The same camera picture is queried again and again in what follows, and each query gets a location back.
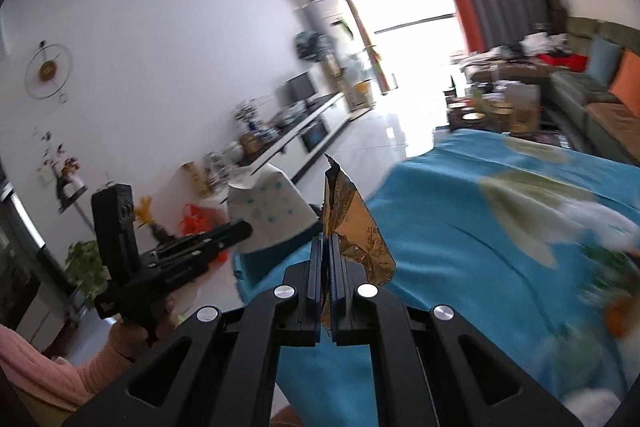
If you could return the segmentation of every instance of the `orange plastic bag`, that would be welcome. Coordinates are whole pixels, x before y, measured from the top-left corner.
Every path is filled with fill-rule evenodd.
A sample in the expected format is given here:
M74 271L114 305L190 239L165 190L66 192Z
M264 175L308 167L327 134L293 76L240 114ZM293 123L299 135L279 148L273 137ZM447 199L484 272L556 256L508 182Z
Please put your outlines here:
M221 208L206 208L194 203L185 204L182 220L178 224L182 235L209 232L229 222L229 217ZM213 263L224 263L228 259L228 251L220 252Z

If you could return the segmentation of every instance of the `gold foil wrapper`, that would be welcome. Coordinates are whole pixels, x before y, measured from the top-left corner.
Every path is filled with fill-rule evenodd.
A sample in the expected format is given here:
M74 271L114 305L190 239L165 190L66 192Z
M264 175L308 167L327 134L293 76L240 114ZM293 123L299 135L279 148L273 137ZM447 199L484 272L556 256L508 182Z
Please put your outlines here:
M325 156L330 167L325 172L324 179L322 234L329 237L332 233L337 233L341 256L362 264L369 283L385 285L394 276L396 261L386 247L385 240L356 186L333 158ZM330 332L327 297L322 307L321 322Z

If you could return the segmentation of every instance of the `cabinet door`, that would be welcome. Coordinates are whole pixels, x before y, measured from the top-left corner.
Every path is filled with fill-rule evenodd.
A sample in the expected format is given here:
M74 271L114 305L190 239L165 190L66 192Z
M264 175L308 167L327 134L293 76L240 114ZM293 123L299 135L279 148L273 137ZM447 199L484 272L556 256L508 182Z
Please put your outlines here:
M337 130L349 117L349 110L347 109L347 102L342 97L340 100L331 105L324 113L322 113L322 119L326 125L329 134Z
M302 138L296 136L279 152L276 152L269 163L292 178L303 168L308 152L302 143Z

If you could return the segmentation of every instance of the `blue cushion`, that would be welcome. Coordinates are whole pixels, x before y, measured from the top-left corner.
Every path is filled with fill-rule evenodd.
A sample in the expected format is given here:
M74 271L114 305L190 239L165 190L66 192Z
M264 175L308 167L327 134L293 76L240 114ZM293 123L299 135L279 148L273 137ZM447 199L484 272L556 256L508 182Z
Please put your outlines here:
M587 69L584 71L593 80L609 87L616 75L623 47L620 44L606 41L602 37L595 36L591 44L591 53Z

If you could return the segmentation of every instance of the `television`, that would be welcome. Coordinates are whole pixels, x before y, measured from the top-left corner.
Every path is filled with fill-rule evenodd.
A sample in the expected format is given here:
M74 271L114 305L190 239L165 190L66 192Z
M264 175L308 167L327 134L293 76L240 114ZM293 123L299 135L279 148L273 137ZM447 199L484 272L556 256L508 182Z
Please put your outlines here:
M308 73L302 73L287 81L287 89L291 102L305 100L305 102L316 94L316 88L311 83Z

